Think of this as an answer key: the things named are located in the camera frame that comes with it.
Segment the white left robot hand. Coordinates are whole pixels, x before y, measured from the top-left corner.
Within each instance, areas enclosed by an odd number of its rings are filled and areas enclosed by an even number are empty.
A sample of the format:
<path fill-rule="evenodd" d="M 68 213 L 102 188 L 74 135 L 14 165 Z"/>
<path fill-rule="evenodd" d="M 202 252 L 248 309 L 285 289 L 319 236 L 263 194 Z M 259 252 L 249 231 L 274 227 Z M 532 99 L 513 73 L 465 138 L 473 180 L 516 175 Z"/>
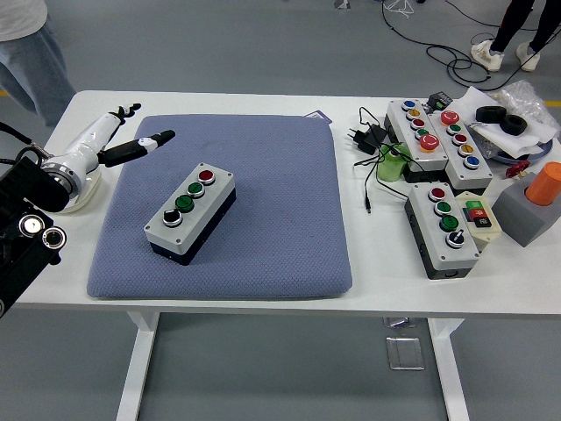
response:
<path fill-rule="evenodd" d="M 104 113 L 84 129 L 62 155 L 49 158 L 41 168 L 47 173 L 66 177 L 70 182 L 78 185 L 85 179 L 86 174 L 97 169 L 99 165 L 112 168 L 136 160 L 175 137 L 173 130 L 166 130 L 107 148 L 125 120 L 133 117 L 140 108 L 140 103 L 133 103 L 118 106 L 114 111 Z"/>

